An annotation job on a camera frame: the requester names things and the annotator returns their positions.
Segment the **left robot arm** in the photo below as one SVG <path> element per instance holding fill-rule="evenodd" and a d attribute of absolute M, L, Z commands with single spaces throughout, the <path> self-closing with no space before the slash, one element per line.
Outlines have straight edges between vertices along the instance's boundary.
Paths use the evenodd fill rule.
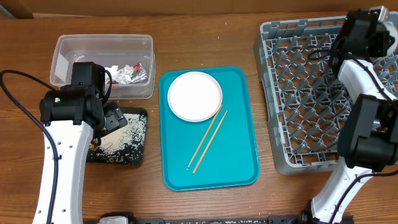
<path fill-rule="evenodd" d="M 110 73 L 93 62 L 76 62 L 72 80 L 40 101 L 44 166 L 34 223 L 82 223 L 86 157 L 92 141 L 127 125 L 109 102 Z"/>

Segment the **large white plate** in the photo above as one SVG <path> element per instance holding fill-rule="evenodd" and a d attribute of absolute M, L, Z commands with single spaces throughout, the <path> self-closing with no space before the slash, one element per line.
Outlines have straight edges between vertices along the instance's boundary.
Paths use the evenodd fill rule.
<path fill-rule="evenodd" d="M 169 108 L 178 118 L 188 122 L 210 119 L 221 108 L 223 91 L 218 81 L 205 72 L 179 75 L 167 92 Z"/>

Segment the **red silver foil wrapper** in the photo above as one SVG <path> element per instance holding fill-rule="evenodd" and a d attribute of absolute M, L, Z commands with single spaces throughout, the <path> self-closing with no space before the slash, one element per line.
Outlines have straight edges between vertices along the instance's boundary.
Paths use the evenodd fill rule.
<path fill-rule="evenodd" d="M 149 78 L 148 73 L 141 63 L 133 66 L 126 65 L 121 72 L 121 77 L 124 84 L 144 83 Z"/>

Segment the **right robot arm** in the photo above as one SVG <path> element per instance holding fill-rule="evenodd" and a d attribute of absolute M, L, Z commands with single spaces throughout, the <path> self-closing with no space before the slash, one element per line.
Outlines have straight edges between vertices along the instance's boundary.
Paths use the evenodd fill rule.
<path fill-rule="evenodd" d="M 397 162 L 397 98 L 383 87 L 373 65 L 397 49 L 397 28 L 387 16 L 384 6 L 349 11 L 331 47 L 308 55 L 309 60 L 329 58 L 328 67 L 354 105 L 338 135 L 337 167 L 297 223 L 353 223 L 343 214 L 363 185 L 397 174 L 383 172 Z"/>

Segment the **grey bowl with rice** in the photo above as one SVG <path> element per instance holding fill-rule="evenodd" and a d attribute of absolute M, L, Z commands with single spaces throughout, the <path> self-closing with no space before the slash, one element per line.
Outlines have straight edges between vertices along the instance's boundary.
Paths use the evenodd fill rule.
<path fill-rule="evenodd" d="M 397 49 L 397 29 L 392 22 L 385 22 L 384 25 L 386 29 L 389 31 L 389 37 L 392 39 L 391 44 L 389 44 L 389 48 L 386 53 L 387 56 L 390 56 Z"/>

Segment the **white tissue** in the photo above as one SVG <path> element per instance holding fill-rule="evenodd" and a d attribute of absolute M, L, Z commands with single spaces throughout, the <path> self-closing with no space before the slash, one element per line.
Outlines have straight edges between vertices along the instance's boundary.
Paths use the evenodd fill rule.
<path fill-rule="evenodd" d="M 119 68 L 118 65 L 106 67 L 106 71 L 111 74 L 112 84 L 125 84 L 124 68 Z"/>

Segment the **grey dishwasher rack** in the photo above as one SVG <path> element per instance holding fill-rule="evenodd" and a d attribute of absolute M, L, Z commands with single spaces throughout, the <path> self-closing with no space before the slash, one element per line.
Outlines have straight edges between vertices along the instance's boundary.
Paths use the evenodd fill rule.
<path fill-rule="evenodd" d="M 353 101 L 317 54 L 331 46 L 344 17 L 265 22 L 254 43 L 274 165 L 284 175 L 334 168 L 337 140 Z"/>

